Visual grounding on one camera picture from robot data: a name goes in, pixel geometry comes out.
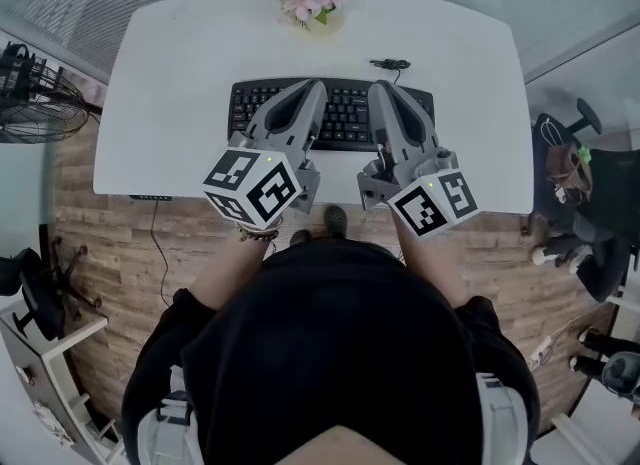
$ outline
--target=keyboard key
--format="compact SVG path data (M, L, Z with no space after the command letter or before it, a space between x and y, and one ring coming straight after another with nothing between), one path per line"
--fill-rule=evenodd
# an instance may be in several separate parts
M364 124L344 124L344 130L356 133L366 133L369 130L369 126Z
M365 124L368 120L368 113L367 113L367 108L363 107L363 106L358 106L356 108L356 115L358 117L358 123L359 124Z

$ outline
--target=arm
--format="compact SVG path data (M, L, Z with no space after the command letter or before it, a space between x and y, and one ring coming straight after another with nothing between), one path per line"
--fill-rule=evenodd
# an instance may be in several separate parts
M418 241L393 210L391 215L407 268L433 284L454 309L466 305L471 296L447 251L433 241Z
M220 310L258 272L267 248L267 241L241 242L234 233L191 284L191 294L206 307Z

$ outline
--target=black shoe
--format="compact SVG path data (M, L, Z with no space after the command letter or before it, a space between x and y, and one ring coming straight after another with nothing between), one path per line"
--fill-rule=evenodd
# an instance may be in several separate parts
M304 243L306 241L311 241L311 232L306 229L298 230L294 232L293 236L289 240L289 246L299 245L300 243Z
M324 228L329 237L344 239L347 236L347 213L342 207L330 205L324 210Z

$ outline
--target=office chair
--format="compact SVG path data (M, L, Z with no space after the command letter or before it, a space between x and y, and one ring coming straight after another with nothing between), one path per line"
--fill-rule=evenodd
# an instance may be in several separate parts
M640 192L636 188L640 186L640 151L592 149L590 199L577 206L562 204L555 196L554 183L547 178L549 147L573 142L579 148L582 144L574 133L589 125L602 133L600 120L583 99L578 99L577 108L582 118L569 127L542 113L533 128L534 212L562 233L544 245L546 255L559 255L557 266L573 257L577 247L592 246L594 255L580 265L578 277L589 293L602 301L615 289L615 279L619 281L626 271L630 246L640 242ZM531 235L533 216L529 216L523 235Z
M100 308L102 301L97 298L91 302L70 283L71 274L87 247L77 250L69 266L63 270L58 255L61 243L59 237L53 240L53 268L48 268L38 254L31 248L22 250L12 259L0 258L0 295L11 296L20 286L29 312L22 318L14 313L13 322L22 335L24 328L35 321L45 339L51 341L64 335L65 307L71 312L74 321L80 319L80 311L69 303L69 296L87 305L90 309Z

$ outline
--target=small device on desk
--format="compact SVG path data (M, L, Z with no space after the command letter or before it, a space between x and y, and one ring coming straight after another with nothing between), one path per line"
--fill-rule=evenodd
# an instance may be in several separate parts
M327 104L322 117L322 130L313 143L316 150L345 150L377 152L369 125L369 88L373 81L355 79L317 78L327 89ZM304 78L257 79L235 83L229 104L227 138L234 131L249 127L256 110L271 97ZM433 96L429 92L404 88L435 123Z

